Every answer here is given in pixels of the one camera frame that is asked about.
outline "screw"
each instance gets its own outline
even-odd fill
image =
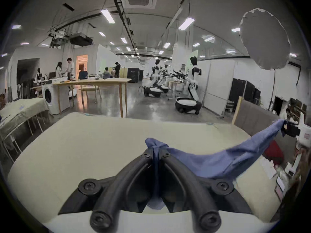
[[[217,187],[222,191],[226,191],[229,188],[229,185],[226,182],[219,182]]]
[[[94,190],[94,188],[95,188],[95,184],[93,182],[87,182],[84,185],[85,190]]]
[[[111,226],[110,217],[103,212],[93,213],[91,216],[91,226],[96,229],[108,229]]]
[[[209,212],[201,217],[200,226],[204,230],[215,228],[220,224],[220,218],[215,212]]]

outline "black cabinet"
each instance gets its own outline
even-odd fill
[[[234,102],[233,108],[235,109],[239,97],[243,97],[246,101],[254,104],[259,104],[260,91],[255,88],[255,86],[248,82],[247,80],[233,79],[232,86],[230,90],[229,100]]]
[[[139,68],[128,68],[127,69],[127,78],[131,79],[130,83],[137,83],[139,76]]]
[[[138,81],[142,81],[142,76],[144,75],[144,70],[139,70],[139,78]]]

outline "washing machine door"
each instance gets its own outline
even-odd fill
[[[43,96],[44,96],[45,101],[46,101],[48,104],[50,104],[50,103],[52,102],[52,94],[51,94],[50,89],[48,89],[48,88],[45,89],[45,90],[44,90]]]

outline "chair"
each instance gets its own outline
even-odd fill
[[[99,86],[95,86],[95,85],[81,85],[80,91],[81,91],[81,94],[82,94],[82,101],[83,101],[83,91],[85,91],[87,99],[89,99],[89,97],[87,95],[87,92],[88,91],[95,91],[95,103],[97,103],[97,92],[96,92],[96,90],[99,90],[99,96],[100,96],[100,99],[101,99],[101,92],[100,92]]]

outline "concrete floor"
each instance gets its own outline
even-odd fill
[[[162,94],[160,98],[145,97],[142,92],[142,88],[139,88],[141,85],[141,82],[128,83],[127,85],[127,115],[125,112],[124,88],[122,89],[124,117],[171,122],[231,123],[231,114],[225,114],[224,118],[219,118],[205,108],[200,110],[199,115],[185,113],[181,114],[175,108],[175,99],[168,100],[165,94]],[[71,107],[63,111],[61,115],[54,115],[53,117],[50,116],[49,123],[47,123],[48,120],[46,118],[45,126],[40,119],[43,130],[46,130],[53,123],[72,112],[121,117],[119,104],[119,86],[102,87],[101,95],[102,99],[100,99],[99,93],[97,91],[97,103],[95,103],[95,92],[88,92],[88,97],[84,92],[84,103],[82,103],[81,91],[78,90],[77,97],[74,98],[74,107],[72,107],[72,101],[70,100]],[[22,151],[41,134],[38,125],[36,126],[36,129],[33,124],[31,126],[34,135],[30,134],[30,130],[26,124],[22,124],[18,130],[14,132],[14,137]],[[16,153],[13,148],[10,153],[13,159],[16,159],[19,156],[19,154]],[[12,161],[6,156],[4,150],[0,151],[0,162],[2,165],[3,173],[5,176],[7,176],[12,166]]]
[[[221,119],[205,108],[200,110],[199,115],[181,114],[175,108],[175,99],[168,100],[165,94],[162,94],[160,98],[145,97],[142,88],[139,89],[141,85],[141,82],[128,83],[127,85],[127,115],[125,114],[124,88],[122,89],[124,117],[170,122],[231,123],[231,115],[226,115]],[[97,91],[98,103],[95,103],[95,92],[88,92],[89,99],[87,99],[85,92],[83,94],[84,105],[82,103],[81,92],[78,91],[77,97],[74,99],[75,107],[70,107],[61,116],[57,115],[55,117],[62,118],[64,115],[74,111],[121,117],[118,86],[101,87],[102,100],[99,98]]]

